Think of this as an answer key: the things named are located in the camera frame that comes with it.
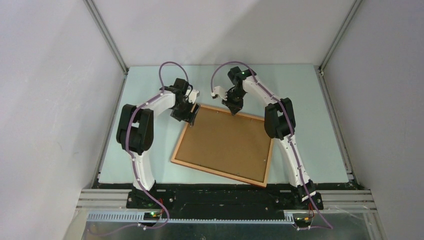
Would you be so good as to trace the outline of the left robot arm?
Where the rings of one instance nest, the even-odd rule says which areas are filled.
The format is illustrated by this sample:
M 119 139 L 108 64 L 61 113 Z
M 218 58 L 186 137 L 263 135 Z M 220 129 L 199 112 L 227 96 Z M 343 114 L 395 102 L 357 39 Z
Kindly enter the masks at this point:
M 177 78 L 174 84 L 161 88 L 146 102 L 139 105 L 125 104 L 121 109 L 116 141 L 130 156 L 133 186 L 142 190 L 138 201 L 145 208 L 153 208 L 158 202 L 158 194 L 151 190 L 156 183 L 150 161 L 155 118 L 171 110 L 170 116 L 173 119 L 193 126 L 200 109 L 200 104 L 196 103 L 199 96 L 200 91 L 194 89 L 187 80 Z

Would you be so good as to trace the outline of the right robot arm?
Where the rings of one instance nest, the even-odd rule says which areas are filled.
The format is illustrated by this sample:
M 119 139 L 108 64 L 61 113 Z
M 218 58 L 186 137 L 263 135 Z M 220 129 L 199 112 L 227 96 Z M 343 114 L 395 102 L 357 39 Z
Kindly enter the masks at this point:
M 233 67 L 227 73 L 233 87 L 225 91 L 220 86 L 213 92 L 221 98 L 232 115 L 236 115 L 244 106 L 244 96 L 255 96 L 264 106 L 264 129 L 268 137 L 274 139 L 285 160 L 291 185 L 291 204 L 297 209 L 304 209 L 316 194 L 313 181 L 308 175 L 296 144 L 293 103 L 287 98 L 280 98 L 266 87 L 250 69 L 241 70 Z

